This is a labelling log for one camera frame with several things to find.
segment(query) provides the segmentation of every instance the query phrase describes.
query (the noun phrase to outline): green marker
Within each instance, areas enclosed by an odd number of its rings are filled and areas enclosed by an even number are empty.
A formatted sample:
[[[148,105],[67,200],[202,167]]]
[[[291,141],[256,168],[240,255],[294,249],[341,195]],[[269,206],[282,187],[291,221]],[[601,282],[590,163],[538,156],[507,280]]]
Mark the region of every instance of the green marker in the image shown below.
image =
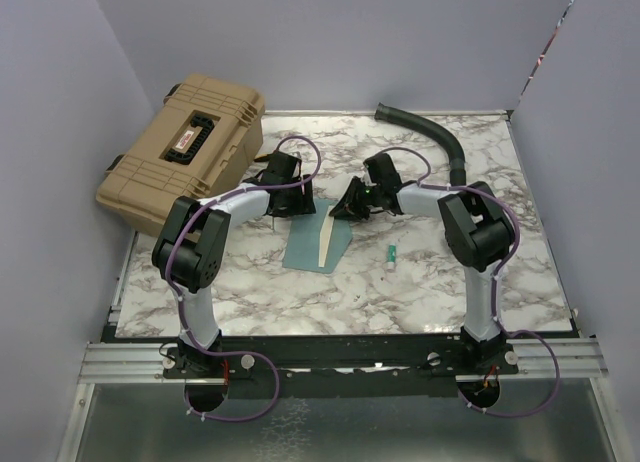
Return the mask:
[[[396,246],[390,245],[387,250],[387,270],[396,270]]]

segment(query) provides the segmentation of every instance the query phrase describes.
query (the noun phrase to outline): metal floor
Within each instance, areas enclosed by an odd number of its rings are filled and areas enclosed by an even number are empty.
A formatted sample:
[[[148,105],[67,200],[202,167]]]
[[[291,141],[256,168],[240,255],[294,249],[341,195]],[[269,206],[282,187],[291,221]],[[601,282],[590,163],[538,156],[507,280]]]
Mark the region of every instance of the metal floor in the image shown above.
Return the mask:
[[[544,399],[551,381],[503,382],[496,408]],[[239,414],[263,401],[231,401]],[[587,379],[563,380],[553,406],[534,417],[495,419],[459,399],[282,399],[254,422],[201,422],[185,415],[179,385],[96,387],[80,457],[86,462],[615,460]]]

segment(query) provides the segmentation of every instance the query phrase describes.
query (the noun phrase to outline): black hose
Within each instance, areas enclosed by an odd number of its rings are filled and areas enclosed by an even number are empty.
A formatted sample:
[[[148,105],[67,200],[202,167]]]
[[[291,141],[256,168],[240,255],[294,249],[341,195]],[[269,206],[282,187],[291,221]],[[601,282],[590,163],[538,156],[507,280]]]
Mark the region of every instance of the black hose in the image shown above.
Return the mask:
[[[440,124],[404,110],[394,109],[378,104],[373,116],[375,120],[383,120],[413,130],[438,143],[449,156],[449,182],[451,185],[467,185],[467,171],[464,168],[464,150],[460,141]]]

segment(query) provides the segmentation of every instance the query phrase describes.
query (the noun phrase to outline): white marble surface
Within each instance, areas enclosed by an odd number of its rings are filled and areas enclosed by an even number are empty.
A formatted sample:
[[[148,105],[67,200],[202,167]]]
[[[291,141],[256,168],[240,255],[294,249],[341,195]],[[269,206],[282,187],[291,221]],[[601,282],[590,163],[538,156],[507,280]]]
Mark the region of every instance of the white marble surface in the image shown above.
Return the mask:
[[[432,117],[459,139],[467,156],[469,182],[483,180],[520,217],[522,245],[508,266],[503,317],[508,329],[570,329],[568,309],[550,263],[506,122],[500,116]],[[420,151],[434,166],[428,179],[446,183],[444,152],[426,137],[366,116],[266,117],[265,147],[302,134],[317,142],[322,169],[316,196],[339,199],[362,161],[380,149],[404,146]],[[305,168],[313,153],[299,150]],[[424,171],[411,154],[393,152],[405,180]],[[255,173],[257,167],[249,170]],[[448,251],[442,223],[425,217],[387,214],[355,223],[353,241],[331,275],[284,269],[290,222],[262,218],[234,229],[222,269],[214,282],[214,310],[227,335],[310,335],[449,332],[464,320],[462,267]],[[385,271],[387,247],[397,244],[397,268]],[[138,238],[123,307],[119,337],[175,336],[178,318],[173,297],[151,265],[154,240]]]

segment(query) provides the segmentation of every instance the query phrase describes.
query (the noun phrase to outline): white wall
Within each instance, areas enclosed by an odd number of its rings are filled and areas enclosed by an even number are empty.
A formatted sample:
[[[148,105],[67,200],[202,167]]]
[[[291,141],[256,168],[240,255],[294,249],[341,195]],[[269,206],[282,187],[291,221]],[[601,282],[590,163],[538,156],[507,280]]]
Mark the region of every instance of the white wall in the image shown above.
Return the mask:
[[[570,304],[640,455],[640,0],[577,0],[513,130]]]
[[[54,460],[128,231],[94,202],[152,116],[95,0],[0,0],[0,459]]]
[[[199,71],[269,109],[515,108],[569,0],[98,0],[151,103]]]

